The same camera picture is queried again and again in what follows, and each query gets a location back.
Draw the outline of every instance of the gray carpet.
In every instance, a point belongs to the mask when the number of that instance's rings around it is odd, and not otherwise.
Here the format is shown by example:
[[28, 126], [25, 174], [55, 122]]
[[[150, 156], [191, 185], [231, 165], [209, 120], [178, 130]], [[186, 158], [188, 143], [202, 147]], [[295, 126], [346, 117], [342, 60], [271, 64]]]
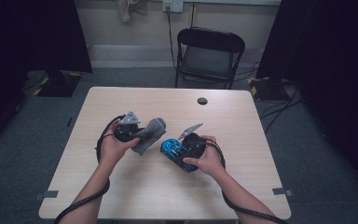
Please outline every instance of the gray carpet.
[[[41, 76], [43, 72], [30, 73], [25, 86]], [[48, 189], [89, 88], [173, 88], [173, 85], [174, 71], [168, 67], [99, 68], [94, 69], [94, 74], [81, 78], [71, 98], [36, 97], [32, 95], [36, 87], [26, 91], [21, 110], [0, 133], [0, 223], [52, 223], [38, 216], [42, 201], [35, 200], [34, 196]], [[183, 81], [179, 86], [223, 87], [222, 84]], [[285, 87], [289, 94], [296, 88], [293, 84]], [[233, 89], [249, 90], [249, 87], [243, 79], [235, 82]], [[298, 93], [294, 102], [300, 98]], [[255, 102], [259, 114], [283, 107], [278, 103]], [[271, 115], [262, 119], [265, 129], [273, 118]], [[358, 176], [345, 158], [324, 140], [322, 127], [305, 104], [299, 103], [285, 109], [268, 130], [268, 143], [282, 184], [294, 193], [288, 197], [292, 217], [287, 221], [358, 223]]]

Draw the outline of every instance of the metal part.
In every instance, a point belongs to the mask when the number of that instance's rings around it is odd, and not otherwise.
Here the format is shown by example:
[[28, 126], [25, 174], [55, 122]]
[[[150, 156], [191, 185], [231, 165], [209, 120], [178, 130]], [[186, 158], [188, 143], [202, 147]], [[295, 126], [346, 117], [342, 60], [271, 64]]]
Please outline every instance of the metal part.
[[139, 124], [141, 121], [130, 111], [121, 121], [120, 124]]
[[200, 126], [202, 125], [202, 123], [198, 123], [194, 126], [191, 126], [189, 128], [186, 128], [185, 131], [179, 136], [178, 140], [181, 140], [182, 138], [188, 136], [189, 134], [193, 133], [194, 131], [196, 131]]

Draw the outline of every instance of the person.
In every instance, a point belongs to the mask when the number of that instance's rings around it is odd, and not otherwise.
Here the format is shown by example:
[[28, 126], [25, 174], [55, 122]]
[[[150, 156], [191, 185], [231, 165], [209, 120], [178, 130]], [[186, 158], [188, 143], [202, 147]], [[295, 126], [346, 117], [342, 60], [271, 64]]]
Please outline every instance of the person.
[[[104, 134], [106, 137], [102, 142], [100, 163], [84, 188], [76, 196], [73, 203], [79, 202], [80, 200], [85, 199], [95, 192], [103, 189], [109, 179], [109, 176], [115, 169], [115, 166], [124, 156], [126, 151], [138, 144], [140, 140], [139, 138], [135, 138], [130, 142], [120, 142], [117, 140], [113, 135], [113, 132], [118, 124], [119, 119], [113, 122], [108, 131]], [[206, 139], [207, 142], [216, 143], [216, 139], [213, 136], [202, 136], [202, 138]], [[211, 176], [220, 186], [222, 191], [225, 192], [227, 198], [232, 203], [245, 209], [274, 216], [274, 214], [262, 202], [243, 188], [226, 171], [220, 162], [218, 152], [213, 147], [207, 146], [205, 148], [205, 152], [199, 159], [184, 158], [183, 161], [185, 163], [198, 166], [203, 173]], [[96, 223], [101, 201], [102, 196], [78, 207], [76, 210], [66, 214], [59, 223]], [[249, 216], [237, 211], [236, 214], [241, 223], [274, 223], [260, 217]]]

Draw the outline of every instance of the chair seat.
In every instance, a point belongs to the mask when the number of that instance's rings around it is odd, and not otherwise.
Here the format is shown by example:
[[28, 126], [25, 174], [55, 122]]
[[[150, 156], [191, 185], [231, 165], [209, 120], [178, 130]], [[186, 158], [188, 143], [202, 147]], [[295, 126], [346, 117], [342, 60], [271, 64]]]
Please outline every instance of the chair seat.
[[184, 55], [181, 72], [208, 74], [216, 78], [229, 78], [233, 54], [213, 49], [188, 46]]

